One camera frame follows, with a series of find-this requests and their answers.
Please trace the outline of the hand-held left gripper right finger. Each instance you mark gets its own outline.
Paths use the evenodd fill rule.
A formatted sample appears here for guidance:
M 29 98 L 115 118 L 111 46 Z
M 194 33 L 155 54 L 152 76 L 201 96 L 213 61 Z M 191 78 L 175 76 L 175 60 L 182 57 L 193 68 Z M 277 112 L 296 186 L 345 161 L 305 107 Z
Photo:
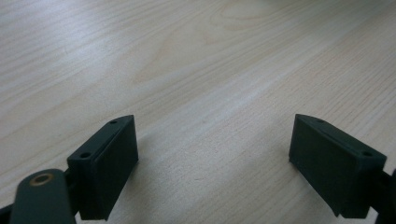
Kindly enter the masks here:
M 336 216 L 367 217 L 384 154 L 325 120 L 298 114 L 289 157 Z

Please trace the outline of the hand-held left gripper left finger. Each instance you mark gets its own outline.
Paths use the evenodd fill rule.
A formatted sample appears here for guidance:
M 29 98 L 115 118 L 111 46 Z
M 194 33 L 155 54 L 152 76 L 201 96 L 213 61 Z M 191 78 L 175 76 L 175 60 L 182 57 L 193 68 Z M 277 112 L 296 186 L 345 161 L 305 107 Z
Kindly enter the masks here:
M 134 116 L 113 119 L 67 158 L 72 211 L 107 220 L 138 162 Z

